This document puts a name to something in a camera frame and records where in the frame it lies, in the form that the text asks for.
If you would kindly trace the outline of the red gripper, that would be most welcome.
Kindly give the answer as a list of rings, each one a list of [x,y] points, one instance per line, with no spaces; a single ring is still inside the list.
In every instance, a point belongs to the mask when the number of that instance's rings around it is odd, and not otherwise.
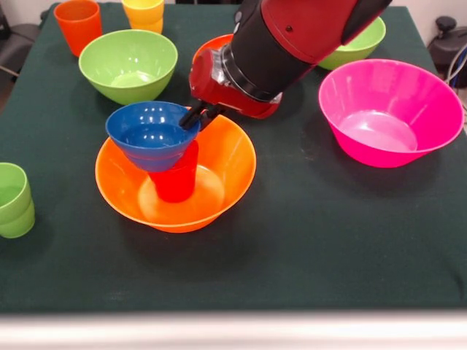
[[[255,119],[265,119],[275,113],[282,102],[280,93],[273,100],[257,101],[229,79],[222,62],[223,50],[203,50],[194,60],[189,74],[192,96],[199,99],[180,120],[179,126],[184,130],[191,129],[200,121],[200,131],[203,131],[226,107],[239,114]],[[203,101],[209,105],[203,111]]]

